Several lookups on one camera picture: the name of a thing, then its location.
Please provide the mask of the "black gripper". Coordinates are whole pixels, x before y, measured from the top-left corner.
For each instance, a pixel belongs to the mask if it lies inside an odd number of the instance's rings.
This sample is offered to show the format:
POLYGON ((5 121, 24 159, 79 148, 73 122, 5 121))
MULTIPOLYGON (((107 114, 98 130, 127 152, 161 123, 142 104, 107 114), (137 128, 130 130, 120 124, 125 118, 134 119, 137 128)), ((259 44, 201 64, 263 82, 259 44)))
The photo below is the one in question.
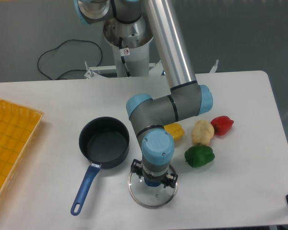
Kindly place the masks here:
POLYGON ((163 184, 164 188, 175 188, 178 180, 178 175, 175 173, 168 174, 169 168, 160 172, 153 172, 145 167, 142 163, 134 159, 131 164, 131 173, 135 173, 139 178, 144 177, 144 182, 147 186, 159 186, 163 184))

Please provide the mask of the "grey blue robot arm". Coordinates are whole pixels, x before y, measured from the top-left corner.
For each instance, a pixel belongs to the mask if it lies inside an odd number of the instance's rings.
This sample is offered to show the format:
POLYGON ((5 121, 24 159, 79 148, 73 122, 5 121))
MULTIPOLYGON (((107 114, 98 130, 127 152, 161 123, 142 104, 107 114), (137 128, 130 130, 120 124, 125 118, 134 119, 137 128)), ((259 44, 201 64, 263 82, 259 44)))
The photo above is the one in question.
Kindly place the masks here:
POLYGON ((133 161, 131 172, 148 186, 174 187, 178 177, 168 174, 174 142, 164 127, 213 106, 209 88, 197 82, 174 6, 169 0, 76 0, 74 5, 82 23, 104 23, 118 77, 147 76, 149 43, 155 41, 170 94, 158 99, 138 94, 127 101, 142 151, 142 160, 133 161))

